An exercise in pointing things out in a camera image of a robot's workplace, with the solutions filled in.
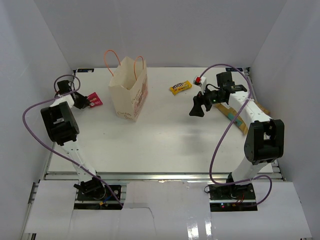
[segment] orange bag handle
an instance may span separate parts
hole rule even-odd
[[[135,77],[135,80],[137,81],[137,75],[136,75],[136,62],[137,62],[137,59],[138,58],[141,58],[142,59],[142,69],[145,68],[145,64],[144,64],[144,58],[142,56],[137,56],[136,59],[134,60],[134,64],[133,64],[133,71],[134,71],[134,77]]]
[[[113,53],[115,54],[115,56],[116,56],[116,59],[118,59],[118,62],[119,62],[119,65],[120,65],[120,66],[121,66],[121,63],[120,63],[119,57],[118,57],[118,55],[116,54],[115,51],[113,51],[112,49],[109,49],[109,50],[105,51],[105,53],[104,53],[104,55],[103,55],[104,64],[105,64],[105,66],[108,68],[109,72],[112,74],[112,77],[113,77],[113,76],[114,76],[114,73],[110,70],[110,68],[109,68],[109,66],[108,66],[108,64],[107,64],[107,61],[106,61],[106,55],[107,55],[108,52],[113,52]]]

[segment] white table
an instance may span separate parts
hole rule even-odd
[[[103,105],[92,109],[72,109],[78,123],[78,141],[86,159],[100,173],[208,173],[214,149],[230,120],[216,108],[204,117],[191,117],[193,97],[200,90],[191,89],[173,95],[169,87],[189,80],[205,68],[149,67],[148,97],[137,122],[118,118],[109,94],[111,74],[106,68],[78,72],[79,92],[96,92]],[[216,74],[225,68],[212,68],[205,77],[216,85]],[[236,84],[246,81],[232,73]],[[232,126],[222,142],[213,165],[214,173],[230,173],[244,157],[246,136]],[[55,149],[63,153],[60,146]],[[75,172],[72,164],[53,155],[49,173]],[[272,173],[267,165],[261,173]]]

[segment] gray wall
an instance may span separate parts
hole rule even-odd
[[[280,168],[294,183],[315,240],[320,240],[319,26],[319,1],[287,1],[252,65],[258,101],[284,121]]]
[[[70,67],[251,66],[286,0],[34,0]],[[117,63],[114,56],[108,60]]]
[[[71,70],[33,0],[0,0],[0,239],[20,237],[33,182],[49,156],[26,131],[22,113],[54,94]],[[27,121],[45,134],[40,109]]]

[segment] purple cable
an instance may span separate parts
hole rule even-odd
[[[64,78],[64,77],[73,77],[73,78],[76,78],[79,82],[79,86],[77,89],[71,91],[71,92],[68,92],[67,94],[64,94],[64,95],[61,95],[61,96],[58,96],[58,97],[55,97],[55,98],[52,98],[52,99],[49,99],[49,100],[45,100],[45,101],[42,101],[42,102],[39,102],[39,103],[36,103],[30,107],[28,107],[22,114],[22,121],[23,121],[23,124],[25,126],[25,128],[28,130],[28,132],[31,134],[31,136],[37,140],[38,143],[40,143],[44,148],[48,149],[50,152],[58,155],[59,157],[65,159],[65,160],[68,160],[69,162],[77,165],[79,168],[81,168],[83,171],[85,171],[87,174],[89,174],[90,176],[92,176],[93,178],[95,179],[98,179],[100,182],[102,182],[110,191],[110,193],[114,196],[115,200],[120,204],[121,207],[123,207],[123,204],[120,202],[120,200],[117,198],[117,196],[115,195],[115,193],[112,191],[111,187],[103,180],[101,179],[100,177],[92,174],[88,169],[86,169],[85,167],[83,167],[82,165],[80,165],[79,163],[77,163],[76,161],[72,160],[71,158],[69,157],[66,157],[64,155],[62,155],[61,153],[55,151],[53,148],[49,147],[48,145],[46,145],[43,141],[41,141],[36,135],[35,133],[30,129],[30,127],[28,126],[27,124],[27,121],[26,121],[26,114],[27,112],[30,110],[30,109],[33,109],[34,107],[36,106],[39,106],[39,105],[42,105],[42,104],[46,104],[48,102],[51,102],[51,101],[54,101],[56,99],[59,99],[60,97],[63,97],[63,96],[66,96],[66,95],[69,95],[69,94],[73,94],[74,92],[78,91],[80,89],[80,79],[77,77],[77,76],[73,76],[71,74],[66,74],[66,75],[62,75],[60,77],[58,77],[55,81],[54,81],[54,89],[56,89],[56,82],[61,79],[61,78]]]
[[[250,205],[249,207],[254,207],[254,206],[257,206],[261,203],[263,203],[267,197],[270,195],[270,192],[271,192],[271,189],[272,189],[272,180],[271,178],[268,176],[268,175],[259,175],[259,176],[256,176],[254,178],[248,178],[248,179],[243,179],[243,180],[239,180],[239,181],[234,181],[234,182],[228,182],[228,183],[220,183],[220,182],[217,182],[214,180],[214,178],[212,177],[212,167],[214,165],[214,161],[215,161],[215,158],[216,158],[216,155],[218,153],[218,149],[222,143],[222,141],[224,140],[225,136],[227,135],[227,132],[229,131],[229,129],[231,128],[231,126],[234,124],[235,120],[239,117],[240,113],[242,112],[242,110],[245,108],[245,106],[248,104],[249,102],[249,99],[252,97],[252,89],[251,89],[251,85],[250,85],[250,82],[249,82],[249,79],[246,78],[246,76],[239,70],[237,69],[236,67],[234,66],[231,66],[229,64],[224,64],[224,63],[218,63],[218,64],[214,64],[212,66],[209,66],[206,70],[203,71],[203,73],[199,76],[200,78],[211,68],[214,68],[214,67],[217,67],[217,66],[227,66],[227,67],[230,67],[230,68],[233,68],[235,69],[238,73],[241,74],[242,77],[244,77],[245,81],[247,82],[248,84],[248,87],[249,87],[249,94],[248,94],[248,99],[244,102],[244,104],[242,105],[242,107],[239,109],[239,111],[237,112],[237,114],[234,116],[234,118],[232,119],[232,121],[229,123],[229,125],[226,127],[224,133],[222,134],[218,144],[216,145],[215,147],[215,150],[213,152],[213,156],[212,156],[212,159],[211,159],[211,163],[210,163],[210,169],[209,169],[209,176],[210,176],[210,179],[211,181],[214,183],[214,184],[217,184],[217,185],[220,185],[220,186],[229,186],[229,185],[234,185],[234,184],[240,184],[240,183],[244,183],[244,182],[249,182],[249,181],[253,181],[253,180],[256,180],[256,179],[259,179],[259,178],[267,178],[269,181],[270,181],[270,187],[269,187],[269,190],[268,190],[268,193],[266,194],[266,196],[259,202],[257,202],[256,204],[254,205]]]

